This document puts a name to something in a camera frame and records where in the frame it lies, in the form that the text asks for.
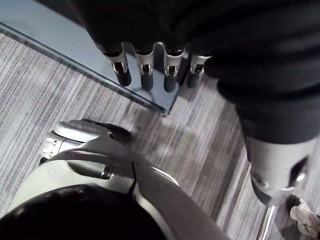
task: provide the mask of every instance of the metal pole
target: metal pole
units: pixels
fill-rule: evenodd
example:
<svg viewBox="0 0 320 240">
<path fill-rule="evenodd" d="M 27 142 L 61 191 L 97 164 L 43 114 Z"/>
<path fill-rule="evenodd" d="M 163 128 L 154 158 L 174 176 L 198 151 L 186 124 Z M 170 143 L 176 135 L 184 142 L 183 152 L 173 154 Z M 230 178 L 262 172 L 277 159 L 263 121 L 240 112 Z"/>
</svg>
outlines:
<svg viewBox="0 0 320 240">
<path fill-rule="evenodd" d="M 269 207 L 267 206 L 265 208 L 260 229 L 259 229 L 258 235 L 256 236 L 256 240 L 266 240 L 268 229 L 269 229 L 270 222 L 274 214 L 275 208 L 276 208 L 275 206 L 269 206 Z"/>
</svg>

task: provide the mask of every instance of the striped carpet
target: striped carpet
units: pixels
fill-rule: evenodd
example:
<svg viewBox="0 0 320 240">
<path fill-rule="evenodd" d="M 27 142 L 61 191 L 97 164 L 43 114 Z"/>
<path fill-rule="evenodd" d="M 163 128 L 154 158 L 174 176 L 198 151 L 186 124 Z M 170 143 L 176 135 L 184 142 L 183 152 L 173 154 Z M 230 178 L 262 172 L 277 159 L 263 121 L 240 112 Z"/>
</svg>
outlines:
<svg viewBox="0 0 320 240">
<path fill-rule="evenodd" d="M 204 77 L 185 86 L 167 118 L 98 84 L 70 65 L 0 33 L 0 215 L 38 165 L 45 133 L 58 121 L 89 118 L 134 135 L 131 148 L 174 176 L 233 240 L 254 240 L 264 206 L 255 197 L 239 121 Z M 320 161 L 297 190 L 320 211 Z M 280 206 L 269 240 L 305 240 Z"/>
</svg>

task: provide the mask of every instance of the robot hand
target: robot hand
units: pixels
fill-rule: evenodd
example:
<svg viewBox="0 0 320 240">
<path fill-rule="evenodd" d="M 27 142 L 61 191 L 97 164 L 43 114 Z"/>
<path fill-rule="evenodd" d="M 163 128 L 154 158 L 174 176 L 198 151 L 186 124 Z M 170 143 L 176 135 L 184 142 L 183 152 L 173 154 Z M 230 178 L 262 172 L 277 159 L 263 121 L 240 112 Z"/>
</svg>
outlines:
<svg viewBox="0 0 320 240">
<path fill-rule="evenodd" d="M 1 240 L 229 240 L 129 139 L 112 124 L 60 122 L 0 219 Z"/>
<path fill-rule="evenodd" d="M 155 42 L 164 44 L 168 92 L 186 46 L 190 74 L 219 79 L 240 118 L 262 203 L 280 204 L 304 178 L 320 133 L 319 1 L 69 2 L 124 86 L 130 74 L 122 42 L 132 44 L 146 90 Z"/>
</svg>

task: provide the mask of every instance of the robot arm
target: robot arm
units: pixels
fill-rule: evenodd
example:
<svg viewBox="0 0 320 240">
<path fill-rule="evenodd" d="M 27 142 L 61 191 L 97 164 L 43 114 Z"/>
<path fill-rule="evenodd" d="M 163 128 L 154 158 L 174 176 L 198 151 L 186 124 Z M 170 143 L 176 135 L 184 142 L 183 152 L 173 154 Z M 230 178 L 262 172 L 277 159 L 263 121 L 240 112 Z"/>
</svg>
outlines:
<svg viewBox="0 0 320 240">
<path fill-rule="evenodd" d="M 110 124 L 60 122 L 0 219 L 1 239 L 228 240 L 173 177 L 123 145 L 129 138 Z"/>
<path fill-rule="evenodd" d="M 280 204 L 304 178 L 320 133 L 320 2 L 69 2 L 112 64 L 123 53 L 114 46 L 132 43 L 145 90 L 155 42 L 165 46 L 168 92 L 186 46 L 188 86 L 203 71 L 219 79 L 219 92 L 240 118 L 253 189 L 266 206 Z M 119 63 L 127 64 L 124 57 Z"/>
</svg>

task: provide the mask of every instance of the gray carpet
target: gray carpet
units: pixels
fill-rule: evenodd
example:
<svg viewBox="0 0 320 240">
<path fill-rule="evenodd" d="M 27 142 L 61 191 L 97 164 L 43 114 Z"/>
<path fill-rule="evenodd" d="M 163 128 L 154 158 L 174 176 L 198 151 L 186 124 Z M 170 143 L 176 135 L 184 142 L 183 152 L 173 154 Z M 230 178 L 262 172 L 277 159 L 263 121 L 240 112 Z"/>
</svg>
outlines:
<svg viewBox="0 0 320 240">
<path fill-rule="evenodd" d="M 81 118 L 131 131 L 130 147 L 174 176 L 231 239 L 256 239 L 264 206 L 251 187 L 234 108 L 219 96 L 215 80 L 204 77 L 198 90 L 183 87 L 171 115 L 162 118 L 2 33 L 1 216 L 21 181 L 39 164 L 45 133 L 58 121 Z M 318 212 L 319 174 L 320 161 L 313 161 L 308 181 L 297 190 Z M 305 240 L 293 224 L 281 206 L 268 239 Z"/>
</svg>

